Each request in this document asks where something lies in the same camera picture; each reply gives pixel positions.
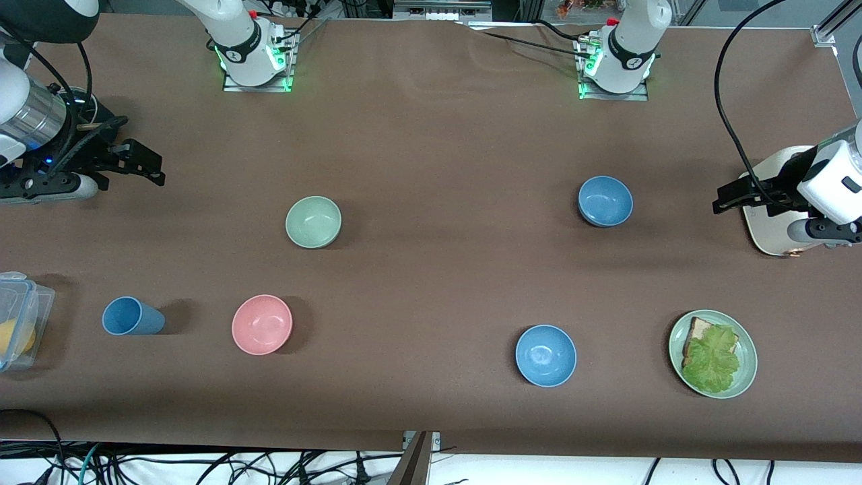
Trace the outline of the blue bowl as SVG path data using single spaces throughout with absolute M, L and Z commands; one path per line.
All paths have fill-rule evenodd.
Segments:
M 627 185 L 606 175 L 587 179 L 578 190 L 576 202 L 580 215 L 600 228 L 625 223 L 634 209 L 633 194 Z
M 570 380 L 578 365 L 572 338 L 553 325 L 526 329 L 515 344 L 515 365 L 530 384 L 553 389 Z

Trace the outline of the light green bowl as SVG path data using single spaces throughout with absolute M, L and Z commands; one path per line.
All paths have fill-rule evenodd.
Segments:
M 342 227 L 338 205 L 328 197 L 304 197 L 290 207 L 284 221 L 289 239 L 304 249 L 321 249 L 330 245 Z

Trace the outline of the pink bowl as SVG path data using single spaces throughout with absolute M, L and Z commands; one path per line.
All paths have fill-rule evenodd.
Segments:
M 231 324 L 234 343 L 253 356 L 270 355 L 290 338 L 293 316 L 288 304 L 274 295 L 249 298 L 235 311 Z

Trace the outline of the cream toaster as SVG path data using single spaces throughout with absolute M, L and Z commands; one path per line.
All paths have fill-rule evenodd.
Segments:
M 793 146 L 789 148 L 816 148 L 815 162 L 807 176 L 798 185 L 798 190 L 807 201 L 812 203 L 817 212 L 785 212 L 776 217 L 770 217 L 764 207 L 743 207 L 746 226 L 752 242 L 764 254 L 772 257 L 790 257 L 799 255 L 815 245 L 804 245 L 788 237 L 789 224 L 806 218 L 825 217 L 838 224 L 847 224 L 837 211 L 832 189 L 832 175 L 828 174 L 830 163 L 835 158 L 843 156 L 846 142 L 838 141 L 823 146 Z

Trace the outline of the bread slice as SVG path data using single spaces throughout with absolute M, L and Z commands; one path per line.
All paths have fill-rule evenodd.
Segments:
M 735 333 L 732 325 L 711 323 L 702 317 L 692 317 L 692 325 L 683 347 L 682 365 L 686 366 L 692 363 L 694 359 L 693 343 L 718 344 L 720 350 L 726 350 L 733 354 L 735 353 L 738 341 L 739 336 Z

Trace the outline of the blue plastic cup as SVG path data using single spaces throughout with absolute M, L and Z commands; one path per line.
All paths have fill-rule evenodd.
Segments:
M 155 335 L 163 330 L 166 319 L 138 298 L 121 296 L 104 308 L 101 322 L 111 335 Z

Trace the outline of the clear plastic lidded container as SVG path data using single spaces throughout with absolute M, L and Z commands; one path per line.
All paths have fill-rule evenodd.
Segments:
M 0 373 L 34 364 L 54 300 L 55 291 L 24 273 L 0 273 Z

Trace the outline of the green lettuce leaf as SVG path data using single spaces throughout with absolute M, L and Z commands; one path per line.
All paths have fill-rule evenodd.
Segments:
M 730 325 L 712 325 L 687 341 L 682 375 L 694 389 L 720 393 L 730 389 L 739 368 L 738 341 Z

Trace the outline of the light green plate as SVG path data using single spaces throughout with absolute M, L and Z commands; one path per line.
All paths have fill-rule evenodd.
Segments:
M 694 386 L 687 383 L 682 375 L 683 362 L 683 347 L 686 343 L 687 334 L 692 325 L 692 317 L 702 317 L 711 323 L 723 323 L 724 325 L 732 325 L 735 333 L 739 336 L 739 341 L 735 350 L 735 355 L 739 358 L 739 368 L 733 375 L 733 383 L 730 389 L 720 393 L 706 393 L 694 389 Z M 746 390 L 754 382 L 758 370 L 758 355 L 751 335 L 744 327 L 733 317 L 711 309 L 700 309 L 690 311 L 681 317 L 678 317 L 676 322 L 671 326 L 668 335 L 668 356 L 670 358 L 671 367 L 676 372 L 677 376 L 693 391 L 714 399 L 731 399 L 735 398 Z

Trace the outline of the white power strip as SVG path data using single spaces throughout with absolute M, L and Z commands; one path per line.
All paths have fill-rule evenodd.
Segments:
M 327 0 L 258 0 L 275 18 L 315 18 Z

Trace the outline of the brown table cover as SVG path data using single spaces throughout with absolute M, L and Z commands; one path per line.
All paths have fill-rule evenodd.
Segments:
M 292 92 L 227 93 L 196 18 L 102 16 L 96 95 L 166 184 L 0 207 L 0 272 L 56 292 L 0 409 L 68 440 L 398 449 L 436 430 L 459 453 L 862 461 L 862 247 L 773 259 L 712 212 L 743 170 L 712 95 L 726 37 L 668 31 L 649 101 L 608 102 L 580 99 L 559 53 L 462 25 L 327 22 Z M 578 212 L 599 175 L 633 194 L 625 223 Z M 284 221 L 313 195 L 342 227 L 304 249 Z M 231 324 L 261 294 L 293 330 L 253 356 Z M 121 296 L 163 330 L 108 334 Z M 700 309 L 756 347 L 735 398 L 671 367 L 671 326 Z M 515 365 L 535 325 L 578 350 L 559 387 Z

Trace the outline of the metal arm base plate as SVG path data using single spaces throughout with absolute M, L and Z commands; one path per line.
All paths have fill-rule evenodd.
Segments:
M 600 28 L 572 41 L 576 53 L 579 98 L 644 102 L 655 50 L 631 53 L 616 45 L 612 28 Z
M 225 92 L 291 92 L 300 36 L 280 24 L 258 19 L 258 45 L 246 53 L 215 44 L 224 71 Z

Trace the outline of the metal table edge bracket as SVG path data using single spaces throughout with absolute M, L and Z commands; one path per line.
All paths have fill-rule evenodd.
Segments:
M 404 452 L 386 485 L 427 485 L 432 455 L 441 450 L 440 433 L 407 430 L 403 445 Z

